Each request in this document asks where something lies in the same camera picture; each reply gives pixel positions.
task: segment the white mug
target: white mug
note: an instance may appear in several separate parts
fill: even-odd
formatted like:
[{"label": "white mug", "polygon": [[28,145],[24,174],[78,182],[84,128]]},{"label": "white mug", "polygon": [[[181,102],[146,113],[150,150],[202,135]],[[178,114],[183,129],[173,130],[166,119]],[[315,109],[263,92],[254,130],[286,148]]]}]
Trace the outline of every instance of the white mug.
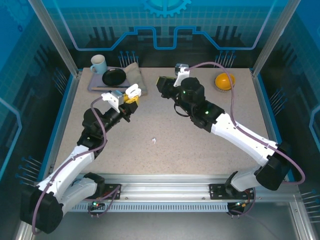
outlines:
[{"label": "white mug", "polygon": [[93,64],[90,67],[91,72],[95,74],[104,74],[107,71],[106,58],[103,55],[94,55],[91,58],[91,63]]}]

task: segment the table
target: table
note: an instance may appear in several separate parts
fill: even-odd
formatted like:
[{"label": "table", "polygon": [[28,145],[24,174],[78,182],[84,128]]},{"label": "table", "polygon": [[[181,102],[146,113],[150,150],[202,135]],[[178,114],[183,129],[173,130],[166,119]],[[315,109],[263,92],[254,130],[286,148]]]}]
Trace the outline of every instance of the table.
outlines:
[{"label": "table", "polygon": [[[231,174],[247,169],[256,162],[227,140],[196,127],[189,118],[174,111],[171,99],[161,98],[156,82],[159,76],[174,77],[174,68],[141,68],[148,94],[140,98],[131,122],[122,120],[108,133],[108,143],[97,159],[82,173],[97,174]],[[214,88],[218,68],[196,68],[190,73],[204,86],[206,99],[227,113],[230,112],[231,92]],[[231,68],[236,78],[234,115],[236,120],[267,137],[263,116],[248,68]],[[81,132],[84,112],[100,96],[87,90],[92,77],[84,68],[66,129],[62,138],[55,168],[72,152]],[[95,105],[102,113],[109,109],[106,102]]]}]

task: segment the black plate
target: black plate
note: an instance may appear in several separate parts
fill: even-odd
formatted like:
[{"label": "black plate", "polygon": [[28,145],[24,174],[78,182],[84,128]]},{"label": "black plate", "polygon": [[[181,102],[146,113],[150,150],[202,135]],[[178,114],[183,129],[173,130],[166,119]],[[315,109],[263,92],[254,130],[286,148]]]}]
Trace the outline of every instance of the black plate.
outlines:
[{"label": "black plate", "polygon": [[111,68],[102,75],[102,82],[107,86],[119,86],[126,80],[126,73],[120,68]]}]

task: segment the small white object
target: small white object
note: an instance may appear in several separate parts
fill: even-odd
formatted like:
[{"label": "small white object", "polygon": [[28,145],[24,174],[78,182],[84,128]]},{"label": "small white object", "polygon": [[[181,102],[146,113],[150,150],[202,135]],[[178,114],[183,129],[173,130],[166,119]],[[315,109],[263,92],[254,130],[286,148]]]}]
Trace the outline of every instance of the small white object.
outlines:
[{"label": "small white object", "polygon": [[133,84],[127,90],[125,90],[125,94],[128,95],[129,99],[133,99],[135,96],[141,96],[141,89],[139,88],[138,84]]},{"label": "small white object", "polygon": [[113,109],[115,109],[118,113],[120,113],[119,105],[124,103],[123,94],[119,91],[112,91],[101,94],[103,101],[108,101]]},{"label": "small white object", "polygon": [[185,71],[188,67],[181,67],[180,71],[178,72],[178,77],[176,78],[173,86],[178,87],[181,85],[181,82],[183,79],[189,78],[190,76],[190,71]]}]

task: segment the cable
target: cable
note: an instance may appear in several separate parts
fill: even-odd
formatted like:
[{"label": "cable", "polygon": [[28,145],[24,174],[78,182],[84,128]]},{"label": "cable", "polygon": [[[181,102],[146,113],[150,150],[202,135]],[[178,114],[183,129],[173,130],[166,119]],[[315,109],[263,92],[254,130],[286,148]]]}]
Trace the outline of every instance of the cable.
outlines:
[{"label": "cable", "polygon": [[250,216],[248,215],[248,213],[253,209],[254,205],[256,203],[256,189],[253,188],[253,201],[252,201],[252,204],[251,206],[249,207],[249,209],[245,212],[240,212],[240,211],[237,211],[237,210],[230,210],[229,212],[227,212],[228,215],[232,216],[232,213],[231,212],[234,212],[234,213],[237,213],[239,217],[242,217],[242,216],[247,216],[248,218],[250,219],[253,219],[255,221],[257,221],[258,223],[260,223],[262,226],[265,227],[265,229],[267,229],[269,231],[269,233],[271,233],[276,239],[279,239],[279,237],[277,237],[271,230],[268,226],[266,226],[262,221],[260,221],[259,219],[253,217],[253,216]]},{"label": "cable", "polygon": [[174,108],[176,114],[178,114],[179,116],[184,117],[184,118],[190,117],[190,115],[184,115],[184,114],[178,112],[178,111],[176,110],[176,107],[178,107],[178,106],[179,106],[179,105],[177,105],[176,103],[174,103],[174,105],[173,105],[173,108]]},{"label": "cable", "polygon": [[89,206],[89,207],[88,207],[88,214],[90,214],[91,217],[97,217],[97,218],[100,217],[100,216],[102,216],[102,215],[104,215],[104,214],[106,214],[106,213],[109,211],[109,209],[111,208],[111,205],[112,205],[112,203],[114,202],[114,200],[115,200],[115,198],[116,198],[116,196],[117,196],[117,194],[118,194],[118,190],[119,190],[119,189],[120,189],[120,185],[117,186],[117,187],[116,187],[112,192],[110,192],[108,195],[106,195],[106,196],[98,199],[98,200],[102,201],[102,200],[104,200],[104,199],[107,199],[108,197],[110,197],[110,196],[113,194],[112,200],[111,200],[109,206],[104,210],[104,212],[102,212],[102,213],[100,213],[100,214],[98,214],[98,213],[97,213],[97,214],[92,214],[91,211],[90,211],[91,206]]},{"label": "cable", "polygon": [[105,130],[105,126],[104,124],[102,123],[101,119],[99,118],[96,110],[94,109],[94,104],[98,101],[100,101],[102,99],[102,96],[97,98],[96,100],[94,100],[91,105],[90,105],[90,108],[94,114],[94,116],[96,117],[101,129],[102,129],[102,134],[103,134],[103,143],[92,149],[92,150],[89,150],[89,151],[85,151],[85,152],[82,152],[82,153],[79,153],[79,154],[76,154],[74,157],[71,157],[70,159],[68,159],[63,165],[61,165],[57,170],[56,172],[54,173],[54,175],[52,176],[51,178],[51,181],[49,181],[47,183],[47,185],[45,186],[44,190],[42,191],[36,205],[35,205],[35,208],[34,208],[34,212],[33,212],[33,216],[32,216],[32,233],[34,235],[38,235],[41,231],[37,232],[36,231],[36,218],[37,218],[37,213],[38,213],[38,210],[39,210],[39,207],[40,207],[40,204],[41,204],[41,201],[43,200],[45,194],[47,193],[47,190],[49,189],[49,187],[53,184],[55,178],[58,176],[58,174],[61,172],[62,169],[64,169],[65,166],[67,166],[71,161],[74,161],[76,160],[78,157],[81,157],[83,155],[86,155],[86,154],[90,154],[92,152],[95,152],[95,151],[98,151],[100,149],[102,149],[106,144],[107,144],[107,133],[106,133],[106,130]]},{"label": "cable", "polygon": [[263,146],[271,149],[272,151],[276,152],[277,154],[279,154],[280,156],[282,156],[283,158],[288,160],[299,171],[299,173],[301,174],[301,180],[300,181],[291,181],[291,182],[284,181],[283,182],[284,184],[288,184],[288,185],[299,185],[299,184],[302,184],[306,180],[306,175],[305,175],[304,171],[301,169],[301,167],[294,160],[292,160],[289,156],[284,154],[282,151],[279,151],[278,149],[274,148],[273,146],[270,146],[268,143],[266,143],[266,142],[264,142],[264,141],[262,141],[262,140],[260,140],[260,139],[258,139],[256,137],[252,136],[250,133],[246,132],[245,130],[243,130],[241,127],[238,126],[238,124],[237,124],[237,122],[235,120],[235,117],[234,117],[234,105],[235,105],[234,84],[232,82],[232,79],[231,79],[230,74],[228,73],[227,69],[225,69],[222,65],[220,65],[219,63],[216,63],[214,61],[207,61],[207,62],[199,63],[199,64],[194,65],[192,67],[189,67],[189,68],[185,69],[185,71],[190,71],[192,69],[195,69],[195,68],[198,68],[198,67],[204,66],[204,65],[214,65],[214,66],[217,66],[217,67],[221,68],[229,78],[230,86],[231,86],[230,118],[231,118],[231,121],[232,121],[234,127],[237,128],[241,133],[243,133],[247,137],[255,140],[256,142],[258,142],[258,143],[262,144]]},{"label": "cable", "polygon": [[[231,210],[231,211],[237,213],[238,216],[244,216],[244,215],[245,215],[245,214],[242,214],[242,212],[237,211],[237,210]],[[265,225],[259,218],[256,218],[256,217],[251,216],[251,215],[246,215],[246,216],[247,216],[248,218],[250,218],[250,219],[252,219],[252,220],[260,223],[260,224],[261,224],[269,233],[271,233],[276,239],[281,240],[281,239],[280,239],[277,235],[275,235],[275,234],[271,231],[271,229],[270,229],[267,225]]]}]

